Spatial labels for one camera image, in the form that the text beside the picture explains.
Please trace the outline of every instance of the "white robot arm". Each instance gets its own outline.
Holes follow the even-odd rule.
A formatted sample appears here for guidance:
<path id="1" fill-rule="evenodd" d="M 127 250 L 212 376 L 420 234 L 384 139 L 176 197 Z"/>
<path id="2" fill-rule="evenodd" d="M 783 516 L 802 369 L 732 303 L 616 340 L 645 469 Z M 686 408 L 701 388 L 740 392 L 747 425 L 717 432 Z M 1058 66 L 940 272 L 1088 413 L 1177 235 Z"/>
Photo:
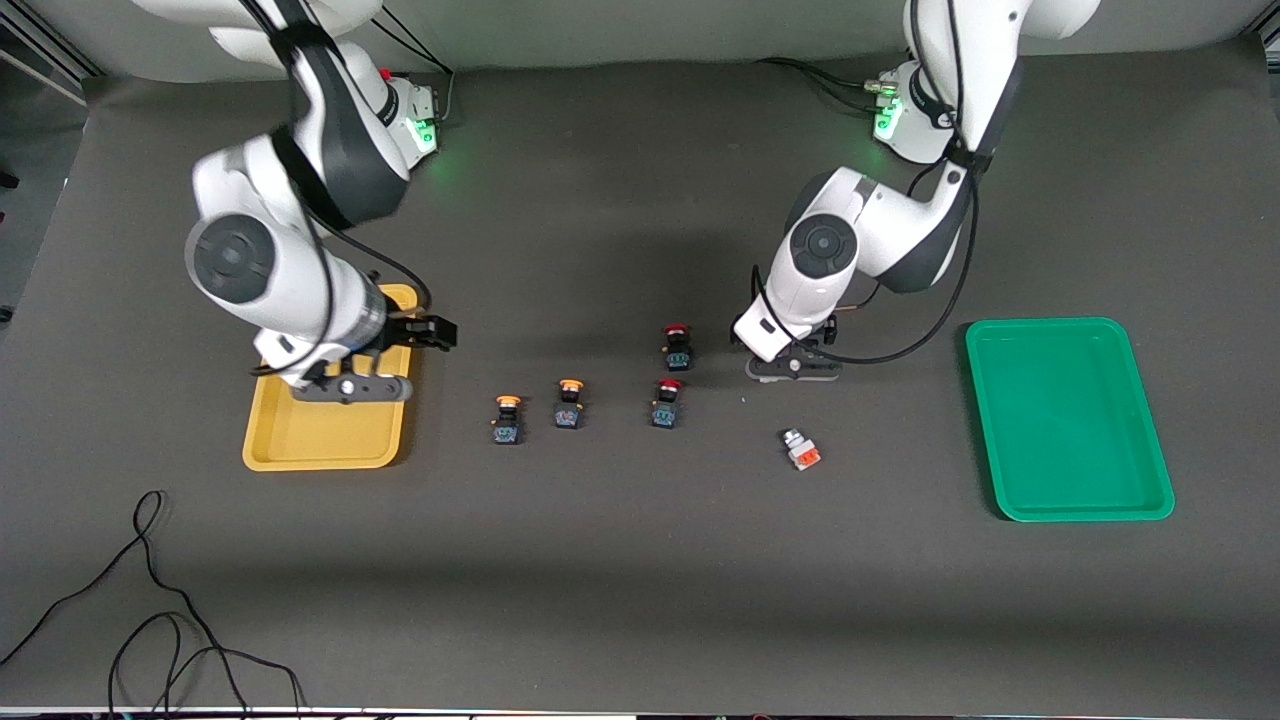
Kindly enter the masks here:
<path id="1" fill-rule="evenodd" d="M 196 164 L 200 222 L 187 242 L 192 281 L 215 304 L 262 328 L 255 346 L 297 397 L 407 397 L 403 378 L 353 395 L 326 386 L 370 383 L 324 377 L 338 360 L 349 373 L 355 352 L 376 356 L 390 345 L 448 350 L 457 336 L 440 318 L 399 316 L 371 278 L 320 242 L 394 213 L 410 168 L 436 147 L 431 92 L 387 77 L 358 46 L 335 44 L 329 35 L 364 23 L 381 1 L 134 1 L 169 19 L 210 26 L 237 58 L 288 68 L 294 91 L 310 105 L 297 117 L 292 96 L 288 124 Z M 321 387 L 305 392 L 312 383 Z"/>
<path id="2" fill-rule="evenodd" d="M 856 270 L 893 292 L 932 287 L 951 263 L 973 188 L 991 163 L 1009 117 L 1021 77 L 1019 33 L 1070 35 L 1097 4 L 908 0 L 904 24 L 920 67 L 911 76 L 913 97 L 902 102 L 910 102 L 918 117 L 924 115 L 924 106 L 956 109 L 941 131 L 914 120 L 896 128 L 905 136 L 913 129 L 954 136 L 946 145 L 933 196 L 913 200 L 849 168 L 814 178 L 787 218 L 787 233 L 764 292 L 733 324 L 737 338 L 762 361 L 774 361 L 827 322 Z M 952 41 L 959 45 L 959 61 Z M 923 97 L 914 97 L 916 91 Z M 959 131 L 950 127 L 955 117 L 960 118 Z M 829 373 L 822 377 L 831 378 Z"/>

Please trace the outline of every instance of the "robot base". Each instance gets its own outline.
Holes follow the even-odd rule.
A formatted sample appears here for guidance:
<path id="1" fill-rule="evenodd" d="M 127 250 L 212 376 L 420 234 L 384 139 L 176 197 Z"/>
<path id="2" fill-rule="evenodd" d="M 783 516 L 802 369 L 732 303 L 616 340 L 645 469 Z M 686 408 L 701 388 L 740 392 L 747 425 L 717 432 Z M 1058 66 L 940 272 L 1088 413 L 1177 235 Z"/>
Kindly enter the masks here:
<path id="1" fill-rule="evenodd" d="M 404 164 L 412 168 L 422 158 L 435 152 L 439 142 L 435 95 L 430 87 L 416 86 L 404 78 L 392 78 L 387 85 L 399 102 L 399 111 L 387 126 L 387 131 L 396 140 L 396 147 L 404 156 Z"/>
<path id="2" fill-rule="evenodd" d="M 877 117 L 872 137 L 890 146 L 904 160 L 924 165 L 942 156 L 952 131 L 950 114 L 940 118 L 940 124 L 945 127 L 934 127 L 929 109 L 916 100 L 918 92 L 911 83 L 920 82 L 919 74 L 918 60 L 908 60 L 879 74 L 881 81 L 896 82 L 900 90 L 888 113 Z"/>

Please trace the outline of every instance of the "black cable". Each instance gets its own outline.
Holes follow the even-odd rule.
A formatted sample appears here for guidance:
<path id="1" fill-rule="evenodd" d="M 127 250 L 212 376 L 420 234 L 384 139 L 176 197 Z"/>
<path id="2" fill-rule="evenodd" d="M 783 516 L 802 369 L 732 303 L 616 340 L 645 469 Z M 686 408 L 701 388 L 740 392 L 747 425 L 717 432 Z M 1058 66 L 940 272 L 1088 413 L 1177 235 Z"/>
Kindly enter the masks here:
<path id="1" fill-rule="evenodd" d="M 396 42 L 398 42 L 401 45 L 401 47 L 408 50 L 410 53 L 417 55 L 419 58 L 426 60 L 428 63 L 431 63 L 433 65 L 440 68 L 442 73 L 449 74 L 449 76 L 453 74 L 453 69 L 448 68 L 448 65 L 445 65 L 445 64 L 440 63 L 439 60 L 436 60 L 435 55 L 431 55 L 430 53 L 422 53 L 417 47 L 413 47 L 412 45 L 410 45 L 404 40 L 402 40 L 398 35 L 396 35 L 394 32 L 392 32 L 387 26 L 384 26 L 383 23 L 378 22 L 378 18 L 372 18 L 371 22 L 374 23 L 374 27 L 376 27 L 378 29 L 383 31 L 383 35 L 385 35 L 387 37 L 389 37 L 389 38 L 394 40 Z"/>
<path id="2" fill-rule="evenodd" d="M 145 501 L 152 493 L 155 493 L 156 496 L 159 496 L 159 492 L 156 492 L 156 491 L 151 491 L 151 492 L 143 495 L 142 500 L 138 501 L 138 507 L 141 507 L 142 506 L 142 501 Z M 134 518 L 137 518 L 137 512 L 138 512 L 138 510 L 136 507 L 133 510 Z M 58 610 L 58 607 L 61 603 L 64 603 L 67 601 L 70 601 L 70 600 L 76 600 L 77 597 L 84 594 L 88 591 L 91 591 L 95 587 L 97 587 L 97 584 L 101 583 L 102 579 L 106 578 L 111 573 L 111 570 L 115 569 L 115 565 L 120 562 L 120 559 L 124 557 L 124 555 L 127 552 L 129 552 L 131 550 L 133 550 L 133 546 L 136 546 L 140 542 L 142 542 L 142 536 L 151 530 L 151 525 L 155 524 L 157 516 L 159 516 L 159 505 L 156 506 L 156 512 L 152 514 L 151 518 L 147 520 L 146 525 L 142 527 L 142 530 L 138 532 L 137 536 L 133 539 L 131 539 L 124 547 L 122 547 L 119 550 L 119 552 L 115 553 L 115 557 L 111 557 L 111 561 L 106 564 L 106 568 L 102 568 L 101 573 L 99 573 L 83 588 L 81 588 L 81 589 L 78 589 L 78 591 L 76 591 L 76 592 L 73 592 L 73 593 L 70 593 L 68 596 L 64 596 L 64 597 L 60 597 L 60 598 L 55 600 L 54 603 L 49 606 L 49 610 L 45 610 L 45 614 L 40 616 L 40 620 L 36 620 L 36 624 L 32 625 L 31 630 L 28 630 L 27 634 L 20 641 L 18 641 L 18 644 L 15 644 L 13 647 L 13 650 L 10 650 L 9 653 L 4 656 L 3 660 L 0 660 L 0 667 L 4 667 L 5 665 L 8 665 L 9 661 L 13 660 L 13 656 L 18 655 L 18 651 L 20 651 L 28 642 L 31 642 L 31 638 L 36 637 L 36 633 L 38 633 L 40 629 L 45 626 L 45 623 L 49 621 L 49 618 L 54 614 L 55 610 Z"/>
<path id="3" fill-rule="evenodd" d="M 755 288 L 756 292 L 760 293 L 760 297 L 764 299 L 764 307 L 765 307 L 765 310 L 769 311 L 769 316 L 773 318 L 774 324 L 778 325 L 778 328 L 781 328 L 782 332 L 788 338 L 791 338 L 791 342 L 794 342 L 796 345 L 800 345 L 808 352 L 813 352 L 814 355 L 817 355 L 819 357 L 826 357 L 827 360 L 832 360 L 835 363 L 846 363 L 846 364 L 850 364 L 850 365 L 878 365 L 881 363 L 890 363 L 892 360 L 899 360 L 901 357 L 905 357 L 905 356 L 915 352 L 920 347 L 923 347 L 924 343 L 927 343 L 931 340 L 933 340 L 933 336 L 938 334 L 938 331 L 942 329 L 942 325 L 946 324 L 947 319 L 951 316 L 951 311 L 955 309 L 956 301 L 960 300 L 960 291 L 964 288 L 965 278 L 969 277 L 969 265 L 970 265 L 970 263 L 973 263 L 973 246 L 974 246 L 974 241 L 977 240 L 977 233 L 978 233 L 978 186 L 977 186 L 977 183 L 974 183 L 974 182 L 969 183 L 969 192 L 970 192 L 970 197 L 973 199 L 973 210 L 972 210 L 972 214 L 969 217 L 969 245 L 968 245 L 968 247 L 965 247 L 964 264 L 960 265 L 960 277 L 956 279 L 956 287 L 955 287 L 955 290 L 951 291 L 951 299 L 947 300 L 946 307 L 942 309 L 942 314 L 938 315 L 938 319 L 937 319 L 937 322 L 933 323 L 933 327 L 929 328 L 929 331 L 927 333 L 924 333 L 924 336 L 920 337 L 920 340 L 913 342 L 911 345 L 904 347 L 902 350 L 899 350 L 897 352 L 891 352 L 888 355 L 881 355 L 878 357 L 845 357 L 842 355 L 833 355 L 833 354 L 827 352 L 824 350 L 819 350 L 818 347 L 815 347 L 813 345 L 804 345 L 804 343 L 800 342 L 800 338 L 797 338 L 796 336 L 791 334 L 791 331 L 787 329 L 786 324 L 783 324 L 782 320 L 778 319 L 778 314 L 773 311 L 773 305 L 769 302 L 769 295 L 767 292 L 764 292 L 764 281 L 760 279 L 760 266 L 759 265 L 751 265 L 751 286 Z"/>
<path id="4" fill-rule="evenodd" d="M 151 509 L 150 514 L 147 514 L 143 519 L 143 509 L 151 501 L 154 501 L 154 507 Z M 169 661 L 169 670 L 165 674 L 164 691 L 161 692 L 160 698 L 156 700 L 156 706 L 164 705 L 166 717 L 172 707 L 170 697 L 173 688 L 177 685 L 178 680 L 182 678 L 183 673 L 192 665 L 192 662 L 197 657 L 207 652 L 216 653 L 219 660 L 221 661 L 223 670 L 227 674 L 227 683 L 228 685 L 230 685 L 232 693 L 236 696 L 236 701 L 239 703 L 241 710 L 248 712 L 250 706 L 248 702 L 246 702 L 244 696 L 236 682 L 236 675 L 232 671 L 230 662 L 227 659 L 228 656 L 248 660 L 250 662 L 255 662 L 257 665 L 265 667 L 273 667 L 285 673 L 289 676 L 291 688 L 293 691 L 294 710 L 297 710 L 298 715 L 301 716 L 302 706 L 308 703 L 306 700 L 306 694 L 302 691 L 302 683 L 298 680 L 297 673 L 294 673 L 287 665 L 282 665 L 279 662 L 271 662 L 270 660 L 264 660 L 255 655 L 250 655 L 244 651 L 223 646 L 220 642 L 218 642 L 218 638 L 214 635 L 214 632 L 209 626 L 209 623 L 196 610 L 196 606 L 192 602 L 192 598 L 187 593 L 187 591 L 170 585 L 160 579 L 160 575 L 155 566 L 155 557 L 152 555 L 151 539 L 148 537 L 148 533 L 151 532 L 151 528 L 155 525 L 156 520 L 160 518 L 163 507 L 164 507 L 164 495 L 160 491 L 147 491 L 146 493 L 143 493 L 142 497 L 138 498 L 137 505 L 133 507 L 133 518 L 132 518 L 133 532 L 134 532 L 133 539 L 125 543 L 125 546 L 122 547 L 115 553 L 114 557 L 111 557 L 111 561 L 106 564 L 106 568 L 104 568 L 102 571 L 100 571 L 92 580 L 90 580 L 87 585 L 84 585 L 83 588 L 76 591 L 69 596 L 59 598 L 52 605 L 50 605 L 49 609 L 45 610 L 44 615 L 41 615 L 40 620 L 37 620 L 36 624 L 31 628 L 31 630 L 26 634 L 26 637 L 23 637 L 18 642 L 18 644 L 14 646 L 14 648 L 10 650 L 9 653 L 4 656 L 4 660 L 0 660 L 0 666 L 9 662 L 18 653 L 18 651 L 26 647 L 26 644 L 41 630 L 41 628 L 44 628 L 45 623 L 61 603 L 93 589 L 113 569 L 115 569 L 115 565 L 128 551 L 133 550 L 134 546 L 141 543 L 146 556 L 147 575 L 151 578 L 152 584 L 155 584 L 160 589 L 175 593 L 179 597 L 182 597 L 182 601 L 187 607 L 187 614 L 184 615 L 179 611 L 170 610 L 151 615 L 150 618 L 143 620 L 142 624 L 134 628 L 133 632 L 129 633 L 129 637 L 125 638 L 120 648 L 116 650 L 115 656 L 111 660 L 111 667 L 108 673 L 108 691 L 106 691 L 108 720 L 114 720 L 115 717 L 115 682 L 119 679 L 119 673 L 120 673 L 119 669 L 124 653 L 128 652 L 129 646 L 133 644 L 133 641 L 137 639 L 137 637 L 142 634 L 143 630 L 151 626 L 151 624 L 157 623 L 160 620 L 168 620 L 169 625 L 174 630 L 173 657 Z M 189 623 L 193 620 L 195 624 L 200 626 L 205 638 L 209 641 L 209 644 L 192 653 L 192 656 L 187 659 L 187 661 L 180 666 L 180 669 L 178 667 L 178 659 L 182 655 L 182 629 L 180 625 L 178 624 L 178 620 L 182 620 L 184 623 Z"/>
<path id="5" fill-rule="evenodd" d="M 951 6 L 951 0 L 947 0 L 947 5 Z M 938 95 L 938 101 L 941 102 L 942 101 L 942 87 L 938 85 L 938 81 L 933 77 L 933 72 L 929 69 L 929 64 L 924 61 L 924 50 L 920 49 L 920 17 L 919 17 L 920 0 L 910 0 L 910 5 L 908 5 L 908 8 L 909 8 L 909 13 L 908 14 L 910 15 L 910 19 L 911 19 L 911 36 L 915 40 L 915 54 L 918 55 L 916 60 L 920 61 L 920 69 L 924 70 L 924 78 L 929 81 L 929 86 L 933 88 L 933 92 L 936 92 Z M 951 15 L 952 17 L 955 15 L 954 8 L 951 10 Z M 954 22 L 951 24 L 951 33 L 952 33 L 952 38 L 954 38 L 955 37 L 955 23 Z M 959 69 L 960 69 L 960 63 L 957 61 L 956 63 L 956 70 L 959 70 Z M 956 73 L 956 86 L 957 87 L 960 86 L 959 72 Z M 959 97 L 956 99 L 956 104 L 959 105 Z M 951 111 L 955 114 L 954 124 L 952 124 L 952 131 L 959 131 L 959 128 L 960 128 L 960 109 L 956 108 L 956 106 L 951 106 Z"/>
<path id="6" fill-rule="evenodd" d="M 879 292 L 881 287 L 882 287 L 881 282 L 876 281 L 876 287 L 873 287 L 872 291 L 869 293 L 867 293 L 867 297 L 864 297 L 860 302 L 854 302 L 852 305 L 837 305 L 836 309 L 832 310 L 832 313 L 844 313 L 844 311 L 849 311 L 849 310 L 861 310 L 863 307 L 867 307 L 868 305 L 872 304 L 872 300 L 876 300 L 876 293 Z"/>
<path id="7" fill-rule="evenodd" d="M 410 270 L 407 266 L 404 266 L 402 263 L 399 263 L 394 258 L 390 258 L 389 255 L 379 252 L 378 250 L 374 250 L 372 247 L 369 247 L 364 242 L 360 242 L 358 240 L 351 237 L 349 234 L 342 232 L 340 229 L 330 225 L 328 222 L 325 222 L 324 218 L 319 218 L 317 217 L 317 218 L 315 218 L 315 222 L 319 223 L 320 227 L 323 227 L 324 229 L 326 229 L 330 233 L 333 233 L 333 236 L 337 237 L 338 240 L 346 242 L 347 245 L 355 247 L 356 250 L 360 250 L 365 255 L 369 255 L 370 258 L 374 258 L 375 260 L 380 260 L 380 261 L 385 263 L 387 265 L 389 265 L 389 266 L 394 268 L 396 270 L 398 270 L 399 273 L 402 273 L 406 278 L 410 279 L 410 282 L 413 283 L 413 286 L 419 291 L 417 306 L 421 307 L 424 313 L 426 313 L 428 310 L 431 309 L 431 291 L 430 291 L 430 288 L 426 287 L 426 283 L 422 282 L 422 278 L 417 277 L 417 273 L 415 273 L 413 270 Z"/>
<path id="8" fill-rule="evenodd" d="M 255 0 L 241 0 L 241 6 L 244 8 L 244 12 L 253 18 L 253 22 L 256 22 L 259 27 L 262 28 L 262 32 L 268 33 L 270 37 L 275 28 L 271 24 L 271 18 L 266 14 L 266 10 L 264 10 L 262 6 Z"/>
<path id="9" fill-rule="evenodd" d="M 823 70 L 822 68 L 818 68 L 817 65 L 813 65 L 813 64 L 809 64 L 809 63 L 805 63 L 805 61 L 801 61 L 801 60 L 795 60 L 795 59 L 791 59 L 791 58 L 764 58 L 764 59 L 756 60 L 756 63 L 765 64 L 765 65 L 782 65 L 782 67 L 786 67 L 786 68 L 795 68 L 795 69 L 800 70 L 806 78 L 809 78 L 810 81 L 813 81 L 813 83 L 818 87 L 818 90 L 820 90 L 823 94 L 826 94 L 827 96 L 829 96 L 836 102 L 840 102 L 841 105 L 844 105 L 846 108 L 850 108 L 852 110 L 860 110 L 860 111 L 865 111 L 865 113 L 879 113 L 879 108 L 877 108 L 876 105 L 867 105 L 867 104 L 863 104 L 863 102 L 854 102 L 852 100 L 850 100 L 850 99 L 845 97 L 844 95 L 841 95 L 840 92 L 837 92 L 831 86 L 826 85 L 827 82 L 829 82 L 829 83 L 836 85 L 836 86 L 842 87 L 842 88 L 859 90 L 860 91 L 861 87 L 863 87 L 861 83 L 856 83 L 856 82 L 852 82 L 852 81 L 847 81 L 847 79 L 840 78 L 837 76 L 833 76 L 833 74 L 828 73 L 827 70 Z"/>
<path id="10" fill-rule="evenodd" d="M 439 67 L 442 70 L 444 70 L 445 73 L 448 73 L 451 76 L 453 74 L 453 68 L 451 68 L 451 67 L 445 65 L 444 63 L 442 63 L 435 56 L 435 53 L 431 53 L 426 47 L 426 45 L 422 44 L 422 41 L 419 40 L 416 35 L 413 35 L 413 31 L 408 29 L 408 27 L 406 27 L 404 23 L 399 22 L 399 18 L 396 17 L 396 13 L 393 13 L 390 8 L 387 8 L 384 5 L 383 6 L 383 12 L 387 13 L 387 17 L 390 18 L 393 23 L 398 24 L 399 28 L 404 31 L 404 35 L 407 35 L 410 37 L 410 40 L 412 40 L 419 47 L 422 49 L 422 53 L 425 53 L 431 59 L 431 61 L 436 64 L 436 67 Z"/>
<path id="11" fill-rule="evenodd" d="M 247 707 L 248 703 L 244 702 L 244 696 L 243 693 L 241 693 L 239 685 L 236 684 L 236 675 L 232 673 L 232 665 L 230 662 L 227 661 L 227 648 L 223 647 L 220 642 L 218 642 L 218 638 L 214 635 L 214 629 L 209 626 L 209 623 L 205 621 L 205 618 L 200 614 L 198 610 L 196 610 L 196 603 L 191 600 L 191 594 L 188 594 L 187 591 L 182 588 L 165 583 L 164 580 L 160 579 L 160 574 L 156 571 L 155 557 L 152 557 L 151 555 L 151 538 L 148 538 L 138 527 L 138 511 L 142 510 L 142 505 L 146 502 L 147 497 L 152 496 L 156 500 L 156 509 L 152 511 L 151 516 L 152 519 L 156 518 L 157 515 L 160 515 L 160 507 L 164 506 L 164 495 L 161 495 L 159 491 L 150 491 L 146 495 L 143 495 L 142 500 L 138 501 L 137 507 L 133 509 L 133 530 L 142 541 L 142 553 L 146 557 L 147 575 L 151 578 L 151 583 L 155 584 L 157 588 L 172 592 L 182 598 L 183 605 L 187 606 L 187 614 L 189 614 L 191 619 L 195 620 L 197 625 L 200 625 L 201 630 L 204 630 L 205 637 L 209 639 L 209 644 L 219 648 L 219 657 L 223 661 L 223 670 L 225 670 L 227 673 L 227 683 L 232 687 L 232 694 L 236 696 L 236 700 L 239 701 L 242 707 Z M 150 520 L 146 527 L 151 527 Z"/>
<path id="12" fill-rule="evenodd" d="M 303 705 L 310 706 L 310 703 L 307 702 L 307 696 L 302 691 L 302 683 L 301 683 L 301 680 L 298 680 L 298 674 L 294 673 L 293 669 L 288 667 L 287 665 L 280 665 L 279 662 L 271 662 L 270 660 L 262 660 L 261 657 L 257 657 L 256 655 L 250 655 L 247 652 L 243 652 L 243 651 L 239 651 L 239 650 L 234 650 L 234 648 L 229 648 L 229 647 L 219 650 L 219 648 L 216 648 L 214 646 L 205 646 L 205 647 L 197 650 L 196 652 L 191 653 L 191 657 L 188 657 L 187 661 L 182 664 L 182 667 L 179 667 L 177 673 L 172 673 L 170 671 L 169 679 L 168 679 L 168 682 L 165 684 L 165 688 L 164 688 L 164 692 L 161 693 L 160 698 L 156 700 L 156 703 L 152 706 L 152 710 L 155 710 L 156 707 L 159 707 L 161 701 L 168 702 L 166 701 L 168 694 L 172 692 L 172 689 L 174 688 L 174 685 L 178 684 L 178 680 L 182 678 L 182 675 L 186 674 L 187 670 L 192 666 L 192 664 L 196 660 L 198 660 L 201 656 L 204 656 L 206 652 L 218 652 L 218 653 L 225 652 L 227 655 L 230 655 L 233 657 L 239 657 L 242 660 L 248 660 L 250 662 L 253 662 L 256 665 L 261 665 L 264 667 L 271 667 L 271 669 L 283 671 L 284 674 L 287 674 L 289 676 L 289 685 L 291 685 L 291 689 L 293 691 L 293 710 L 294 710 L 294 712 L 301 716 L 301 714 L 302 714 L 302 706 Z"/>
<path id="13" fill-rule="evenodd" d="M 174 618 L 186 620 L 186 616 L 183 616 L 180 612 L 173 612 L 173 611 L 156 612 L 155 615 L 143 620 L 141 625 L 134 628 L 133 632 L 129 633 L 129 637 L 124 639 L 124 644 L 120 646 L 120 650 L 115 651 L 115 657 L 111 659 L 111 670 L 106 674 L 108 720 L 113 720 L 115 717 L 115 683 L 119 679 L 120 661 L 124 659 L 124 652 L 128 651 L 129 646 L 133 644 L 133 641 L 137 639 L 140 634 L 142 634 L 142 630 L 146 630 L 147 626 L 150 626 L 151 623 L 155 623 L 156 620 L 168 620 L 169 625 L 173 626 L 173 659 L 169 660 L 169 673 L 165 675 L 165 689 L 164 694 L 161 696 L 161 698 L 164 698 L 164 716 L 165 717 L 169 716 L 169 707 L 170 707 L 169 688 L 172 687 L 170 683 L 175 676 L 174 669 L 178 666 L 178 657 L 182 655 L 182 628 L 178 626 L 178 620 L 174 620 Z"/>
<path id="14" fill-rule="evenodd" d="M 934 169 L 937 169 L 938 165 L 941 165 L 945 161 L 946 156 L 938 156 L 937 160 L 925 165 L 923 170 L 915 173 L 915 177 L 911 178 L 911 184 L 906 186 L 906 196 L 910 197 L 911 193 L 915 192 L 915 186 L 919 184 L 922 179 L 924 179 L 924 176 L 932 173 Z"/>
<path id="15" fill-rule="evenodd" d="M 828 73 L 827 70 L 819 68 L 818 65 L 814 65 L 813 63 L 805 63 L 804 60 L 796 60 L 795 58 L 781 58 L 781 56 L 773 55 L 773 56 L 769 56 L 769 58 L 762 58 L 762 59 L 756 60 L 756 63 L 762 63 L 762 64 L 765 64 L 765 65 L 783 65 L 783 67 L 787 67 L 787 68 L 795 68 L 795 69 L 797 69 L 797 70 L 800 70 L 800 72 L 803 72 L 805 74 L 817 76 L 817 77 L 819 77 L 819 78 L 822 78 L 822 79 L 824 79 L 824 81 L 827 81 L 827 82 L 829 82 L 832 85 L 838 85 L 841 87 L 849 87 L 849 88 L 852 88 L 852 90 L 861 90 L 863 88 L 863 83 L 860 83 L 858 81 L 845 79 L 845 78 L 842 78 L 840 76 Z"/>

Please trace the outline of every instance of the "dark gray mat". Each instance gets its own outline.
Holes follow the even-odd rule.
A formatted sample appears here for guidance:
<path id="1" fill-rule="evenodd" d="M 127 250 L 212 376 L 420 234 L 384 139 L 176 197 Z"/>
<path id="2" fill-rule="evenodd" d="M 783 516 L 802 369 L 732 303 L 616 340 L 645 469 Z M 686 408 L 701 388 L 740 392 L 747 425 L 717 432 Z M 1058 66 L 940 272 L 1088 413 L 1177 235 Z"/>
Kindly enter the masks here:
<path id="1" fill-rule="evenodd" d="M 443 154 L 397 217 L 358 231 L 462 328 L 457 352 L 426 357 L 404 461 L 375 473 L 243 468 L 252 329 L 182 268 L 192 163 L 275 123 L 283 88 L 95 95 L 0 356 L 0 644 L 91 577 L 159 487 L 164 573 L 225 643 L 296 667 L 314 705 L 1280 707 L 1280 152 L 1256 41 L 1029 59 L 954 323 L 820 387 L 749 383 L 727 328 L 812 174 L 844 163 L 905 187 L 914 168 L 865 119 L 760 65 L 463 76 Z M 909 343 L 950 282 L 882 293 L 838 348 Z M 1004 521 L 960 325 L 1091 314 L 1133 338 L 1178 507 Z M 684 427 L 662 432 L 645 413 L 669 322 L 694 325 L 701 364 Z M 589 383 L 577 433 L 549 423 L 564 375 Z M 527 445 L 488 443 L 498 393 L 529 397 Z M 787 425 L 819 466 L 790 468 Z M 124 635 L 174 606 L 140 562 L 0 671 L 4 705 L 105 702 Z M 125 662 L 138 702 L 165 643 Z M 252 702 L 291 702 L 283 678 L 243 678 Z M 189 701 L 228 703 L 211 665 Z"/>

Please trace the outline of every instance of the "green tray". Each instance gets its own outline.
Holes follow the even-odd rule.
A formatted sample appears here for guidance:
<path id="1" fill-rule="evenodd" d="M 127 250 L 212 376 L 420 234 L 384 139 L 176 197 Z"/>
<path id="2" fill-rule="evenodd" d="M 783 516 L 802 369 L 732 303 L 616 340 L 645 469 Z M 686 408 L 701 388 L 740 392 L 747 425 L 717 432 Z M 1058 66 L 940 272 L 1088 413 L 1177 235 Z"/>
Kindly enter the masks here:
<path id="1" fill-rule="evenodd" d="M 1115 320 L 982 320 L 965 343 L 1005 515 L 1068 523 L 1172 512 L 1138 364 Z"/>

